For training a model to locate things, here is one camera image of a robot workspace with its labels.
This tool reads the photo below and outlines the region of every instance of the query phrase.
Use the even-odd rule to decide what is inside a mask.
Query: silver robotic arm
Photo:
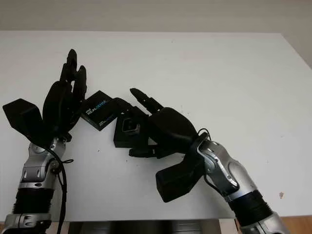
[[[201,129],[207,132],[199,134],[201,130],[197,132],[191,122],[173,108],[161,106],[136,88],[130,91],[152,114],[147,120],[148,130],[150,138],[157,143],[157,150],[167,150],[166,155],[185,154],[182,162],[156,174],[157,189],[164,202],[187,194],[204,176],[234,211],[244,234],[290,233],[262,199],[245,168],[231,158],[221,144],[211,141],[207,129]],[[151,153],[157,158],[166,155],[157,154],[156,150]]]
[[[17,99],[3,106],[12,128],[31,142],[24,164],[13,213],[5,220],[3,234],[43,234],[51,224],[49,214],[55,179],[61,190],[61,208],[57,233],[60,234],[66,213],[67,179],[61,161],[69,131],[80,118],[86,93],[86,69],[77,71],[77,54],[69,51],[60,79],[53,83],[45,98],[42,116],[38,107]]]
[[[50,149],[61,158],[65,141],[55,138]],[[28,151],[13,213],[7,215],[2,234],[43,234],[51,224],[50,202],[60,166],[51,153],[33,143]]]
[[[221,144],[205,140],[197,153],[204,158],[205,174],[234,211],[242,233],[290,234],[279,215],[262,199],[246,169]]]

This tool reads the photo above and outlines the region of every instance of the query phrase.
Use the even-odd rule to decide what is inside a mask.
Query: black box
[[[117,118],[114,144],[116,148],[146,147],[148,145],[148,132],[146,120],[134,122],[127,114]]]
[[[97,91],[85,103],[81,117],[101,131],[117,117],[117,107],[112,98],[102,91]]]

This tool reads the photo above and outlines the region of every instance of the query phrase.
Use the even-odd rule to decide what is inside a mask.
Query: wooden floor
[[[283,217],[287,228],[292,234],[312,234],[312,216]]]

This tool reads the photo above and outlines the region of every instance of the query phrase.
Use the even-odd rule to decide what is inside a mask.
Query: black plastic cover
[[[186,153],[197,137],[192,123],[170,107],[149,117],[149,134],[157,144],[179,153]]]

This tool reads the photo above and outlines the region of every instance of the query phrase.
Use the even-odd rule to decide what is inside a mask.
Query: silver metal joint
[[[65,142],[54,138],[50,149],[60,158],[65,152]],[[29,158],[25,162],[19,188],[54,188],[55,175],[51,169],[57,169],[59,163],[45,149],[30,143]]]

